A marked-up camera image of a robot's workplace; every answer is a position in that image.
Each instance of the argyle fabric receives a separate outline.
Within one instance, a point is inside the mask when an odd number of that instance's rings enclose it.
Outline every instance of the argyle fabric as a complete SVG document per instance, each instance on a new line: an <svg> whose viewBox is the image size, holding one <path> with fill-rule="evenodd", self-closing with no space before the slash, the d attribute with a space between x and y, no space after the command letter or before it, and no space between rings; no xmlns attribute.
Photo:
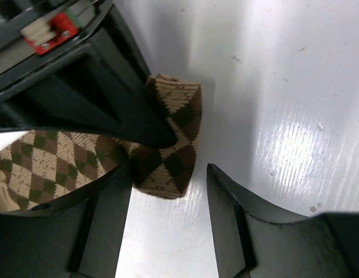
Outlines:
<svg viewBox="0 0 359 278"><path fill-rule="evenodd" d="M94 134L33 130L0 152L10 197L21 209L30 209L96 180L127 159L138 190L182 197L199 144L201 85L158 75L148 79L146 92L175 131L174 146L158 149Z"/></svg>

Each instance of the white surface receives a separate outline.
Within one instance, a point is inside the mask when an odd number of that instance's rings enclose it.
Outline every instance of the white surface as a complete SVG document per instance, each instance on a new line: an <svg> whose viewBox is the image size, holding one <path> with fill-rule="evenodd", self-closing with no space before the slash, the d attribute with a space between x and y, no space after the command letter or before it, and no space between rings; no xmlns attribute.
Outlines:
<svg viewBox="0 0 359 278"><path fill-rule="evenodd" d="M0 133L0 151L23 136L26 131Z"/></svg>
<svg viewBox="0 0 359 278"><path fill-rule="evenodd" d="M116 277L218 277L209 162L297 213L359 210L359 1L116 3L153 74L204 86L189 192L133 192Z"/></svg>

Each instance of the screw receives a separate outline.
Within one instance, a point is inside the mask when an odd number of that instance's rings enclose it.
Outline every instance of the screw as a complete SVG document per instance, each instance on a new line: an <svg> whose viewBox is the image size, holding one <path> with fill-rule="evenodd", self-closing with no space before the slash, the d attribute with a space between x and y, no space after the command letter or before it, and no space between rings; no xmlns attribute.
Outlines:
<svg viewBox="0 0 359 278"><path fill-rule="evenodd" d="M43 50L49 50L50 49L50 44L49 43L44 43L43 45L41 45L41 48Z"/></svg>
<svg viewBox="0 0 359 278"><path fill-rule="evenodd" d="M61 36L62 36L63 38L68 38L68 37L70 36L70 31L66 30L66 31L62 32L62 33L61 33Z"/></svg>

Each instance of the white floor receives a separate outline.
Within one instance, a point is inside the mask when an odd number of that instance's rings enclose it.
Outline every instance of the white floor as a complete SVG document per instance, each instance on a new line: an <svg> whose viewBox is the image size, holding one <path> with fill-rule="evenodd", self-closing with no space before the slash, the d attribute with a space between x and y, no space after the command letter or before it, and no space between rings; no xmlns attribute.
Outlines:
<svg viewBox="0 0 359 278"><path fill-rule="evenodd" d="M210 162L297 213L359 211L359 0L116 4L153 74L204 87L189 192L133 192L116 277L218 277Z"/></svg>

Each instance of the scratch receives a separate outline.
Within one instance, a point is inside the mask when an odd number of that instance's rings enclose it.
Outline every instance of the scratch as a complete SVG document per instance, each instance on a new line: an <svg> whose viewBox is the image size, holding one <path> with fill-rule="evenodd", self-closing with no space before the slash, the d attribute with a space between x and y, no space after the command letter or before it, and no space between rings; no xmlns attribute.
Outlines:
<svg viewBox="0 0 359 278"><path fill-rule="evenodd" d="M321 123L318 123L318 129L321 131L325 130L324 126Z"/></svg>
<svg viewBox="0 0 359 278"><path fill-rule="evenodd" d="M302 47L298 52L302 52L303 50L305 50L307 48L307 46Z"/></svg>
<svg viewBox="0 0 359 278"><path fill-rule="evenodd" d="M239 58L237 58L235 55L232 55L232 56L231 56L231 59L234 60L234 61L239 62L240 64L243 63L243 61L241 61L241 60L240 60Z"/></svg>
<svg viewBox="0 0 359 278"><path fill-rule="evenodd" d="M301 180L303 179L303 178L318 178L318 179L323 179L324 177L322 177L322 176L319 176L319 175L299 175L299 176L297 176L297 178L300 178ZM295 178L285 178L285 179L283 179L282 181L293 181L293 180L295 180Z"/></svg>
<svg viewBox="0 0 359 278"><path fill-rule="evenodd" d="M187 248L179 249L178 251L175 251L175 252L173 252L172 254L169 254L169 257L170 257L170 258L175 258L175 257L177 257L177 256L179 256L179 255L183 255L184 252L188 252L188 251L191 251L191 250L193 250L193 249L197 249L197 248L199 248L199 247L201 247L201 246L204 246L205 244L206 244L206 241L204 241L204 242L202 242L202 243L199 243L199 244L197 244L197 245L195 245L195 246L192 246L192 247L187 247Z"/></svg>

